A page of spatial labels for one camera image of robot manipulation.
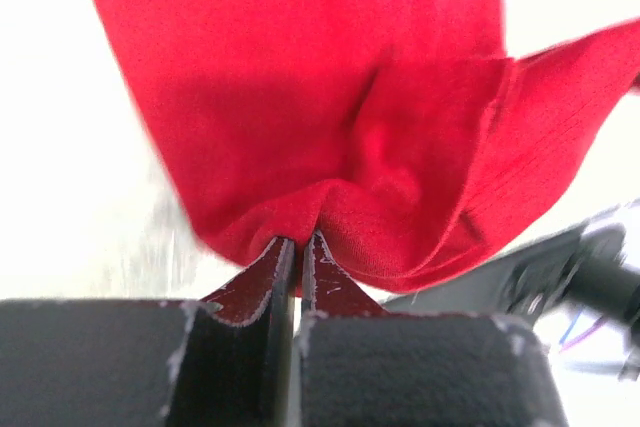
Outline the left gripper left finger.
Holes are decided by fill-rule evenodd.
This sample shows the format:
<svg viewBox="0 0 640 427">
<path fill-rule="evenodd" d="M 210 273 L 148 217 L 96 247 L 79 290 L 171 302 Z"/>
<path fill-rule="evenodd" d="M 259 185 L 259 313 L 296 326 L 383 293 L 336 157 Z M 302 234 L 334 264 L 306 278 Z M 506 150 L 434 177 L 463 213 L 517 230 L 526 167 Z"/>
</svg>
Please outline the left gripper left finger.
<svg viewBox="0 0 640 427">
<path fill-rule="evenodd" d="M 291 240 L 274 238 L 248 267 L 201 301 L 213 306 L 213 314 L 221 322 L 251 325 L 276 300 L 290 296 L 294 255 Z"/>
</svg>

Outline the red t shirt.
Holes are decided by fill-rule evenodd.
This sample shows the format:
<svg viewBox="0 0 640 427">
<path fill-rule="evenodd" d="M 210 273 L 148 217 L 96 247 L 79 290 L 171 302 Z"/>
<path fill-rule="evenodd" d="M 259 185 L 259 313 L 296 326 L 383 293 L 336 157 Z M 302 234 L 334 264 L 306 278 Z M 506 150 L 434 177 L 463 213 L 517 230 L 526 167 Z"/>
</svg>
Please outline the red t shirt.
<svg viewBox="0 0 640 427">
<path fill-rule="evenodd" d="M 631 20 L 514 59 L 502 0 L 94 0 L 196 235 L 251 263 L 320 231 L 410 293 L 545 214 L 639 83 Z"/>
</svg>

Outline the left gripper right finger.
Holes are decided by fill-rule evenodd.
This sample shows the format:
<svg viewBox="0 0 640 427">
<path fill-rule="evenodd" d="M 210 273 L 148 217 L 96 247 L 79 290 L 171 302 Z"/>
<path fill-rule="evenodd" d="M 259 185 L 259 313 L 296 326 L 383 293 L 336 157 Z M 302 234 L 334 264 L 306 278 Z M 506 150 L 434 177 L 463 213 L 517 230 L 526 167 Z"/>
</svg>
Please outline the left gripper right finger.
<svg viewBox="0 0 640 427">
<path fill-rule="evenodd" d="M 364 292 L 335 260 L 316 230 L 304 251 L 302 314 L 325 317 L 386 317 L 390 313 Z"/>
</svg>

